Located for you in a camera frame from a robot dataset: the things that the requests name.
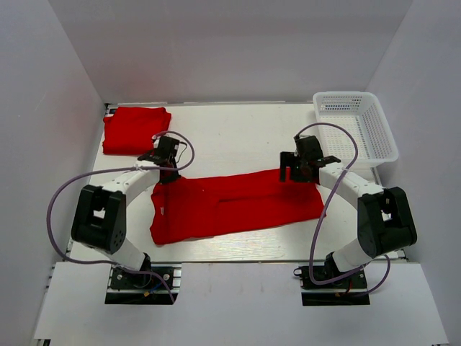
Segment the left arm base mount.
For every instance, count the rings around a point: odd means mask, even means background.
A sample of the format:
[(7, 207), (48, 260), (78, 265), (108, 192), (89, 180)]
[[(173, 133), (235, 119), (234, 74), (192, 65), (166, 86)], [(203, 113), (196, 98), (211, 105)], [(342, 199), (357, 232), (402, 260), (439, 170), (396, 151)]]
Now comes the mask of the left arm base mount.
[(166, 286), (174, 299), (179, 295), (182, 266), (180, 264), (152, 265), (155, 275), (132, 275), (119, 267), (112, 267), (105, 294), (107, 305), (169, 306), (172, 301)]

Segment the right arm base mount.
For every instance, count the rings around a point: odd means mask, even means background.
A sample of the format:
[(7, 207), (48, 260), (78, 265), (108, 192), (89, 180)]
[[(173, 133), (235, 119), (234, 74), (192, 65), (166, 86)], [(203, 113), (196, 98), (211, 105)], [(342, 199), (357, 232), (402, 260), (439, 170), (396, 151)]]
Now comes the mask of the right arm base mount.
[(315, 285), (308, 275), (308, 266), (295, 268), (293, 275), (300, 280), (304, 307), (370, 305), (367, 279), (363, 272), (327, 285)]

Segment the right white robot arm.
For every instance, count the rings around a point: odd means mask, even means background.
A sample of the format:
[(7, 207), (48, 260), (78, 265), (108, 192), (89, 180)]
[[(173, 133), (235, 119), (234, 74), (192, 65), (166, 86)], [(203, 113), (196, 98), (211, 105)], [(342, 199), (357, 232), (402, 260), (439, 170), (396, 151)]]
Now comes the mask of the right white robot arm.
[(315, 136), (296, 135), (294, 141), (296, 150), (288, 155), (290, 179), (328, 188), (326, 208), (339, 195), (357, 212), (356, 238), (326, 256), (319, 278), (309, 265), (312, 284), (340, 288), (375, 258), (416, 243), (416, 227), (403, 189), (368, 182), (335, 156), (324, 156)]

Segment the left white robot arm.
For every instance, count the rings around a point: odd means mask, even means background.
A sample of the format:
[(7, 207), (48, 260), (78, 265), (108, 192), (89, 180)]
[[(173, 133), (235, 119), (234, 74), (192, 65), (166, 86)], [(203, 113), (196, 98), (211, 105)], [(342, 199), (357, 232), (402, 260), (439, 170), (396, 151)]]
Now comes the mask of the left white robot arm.
[(151, 235), (165, 245), (293, 223), (303, 218), (294, 184), (279, 181), (279, 171), (227, 177), (185, 178), (176, 155), (180, 141), (153, 138), (153, 149), (137, 166), (108, 185), (85, 186), (79, 196), (71, 237), (107, 256), (127, 271), (138, 288), (152, 279), (151, 259), (127, 240), (127, 206), (153, 188)]

